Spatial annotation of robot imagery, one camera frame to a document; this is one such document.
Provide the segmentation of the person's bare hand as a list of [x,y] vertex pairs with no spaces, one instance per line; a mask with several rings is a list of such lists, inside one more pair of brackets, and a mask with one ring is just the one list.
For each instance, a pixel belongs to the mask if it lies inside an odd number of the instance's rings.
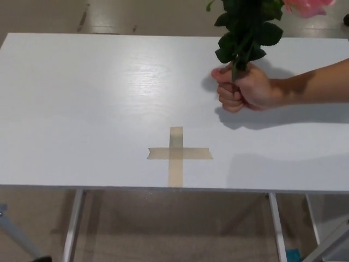
[[251,63],[248,70],[239,71],[235,79],[231,65],[213,69],[211,75],[218,83],[219,102],[230,113],[237,113],[242,108],[263,111],[278,104],[278,81],[270,79]]

